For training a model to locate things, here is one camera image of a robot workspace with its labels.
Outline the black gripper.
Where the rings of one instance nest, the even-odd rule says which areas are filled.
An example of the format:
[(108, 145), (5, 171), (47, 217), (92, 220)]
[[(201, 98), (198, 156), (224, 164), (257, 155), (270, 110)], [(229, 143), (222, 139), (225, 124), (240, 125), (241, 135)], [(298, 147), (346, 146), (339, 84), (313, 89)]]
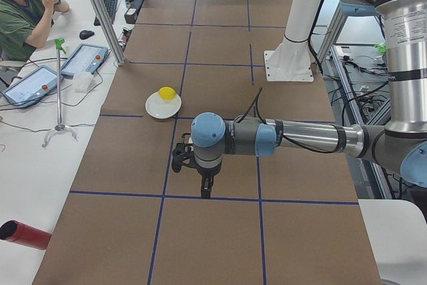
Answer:
[(199, 173), (201, 174), (201, 197), (203, 199), (210, 199), (216, 170), (214, 168), (202, 169)]

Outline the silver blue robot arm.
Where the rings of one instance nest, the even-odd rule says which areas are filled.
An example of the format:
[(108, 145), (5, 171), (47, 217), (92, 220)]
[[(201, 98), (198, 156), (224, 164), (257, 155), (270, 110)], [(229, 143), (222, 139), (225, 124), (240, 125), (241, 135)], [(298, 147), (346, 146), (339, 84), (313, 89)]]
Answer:
[(426, 0), (342, 0), (351, 8), (373, 6), (384, 19), (390, 88), (390, 121), (336, 125), (241, 115), (224, 121), (202, 113), (191, 124), (190, 166), (209, 198), (225, 154), (270, 156), (279, 146), (321, 154), (344, 152), (426, 185)]

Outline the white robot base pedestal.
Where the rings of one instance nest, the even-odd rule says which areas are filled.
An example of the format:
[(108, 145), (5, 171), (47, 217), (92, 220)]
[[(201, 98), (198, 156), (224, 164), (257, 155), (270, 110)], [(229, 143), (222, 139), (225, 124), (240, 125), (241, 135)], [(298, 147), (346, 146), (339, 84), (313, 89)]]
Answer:
[(273, 51), (264, 52), (266, 79), (312, 82), (310, 34), (316, 24), (322, 0), (292, 0), (283, 41)]

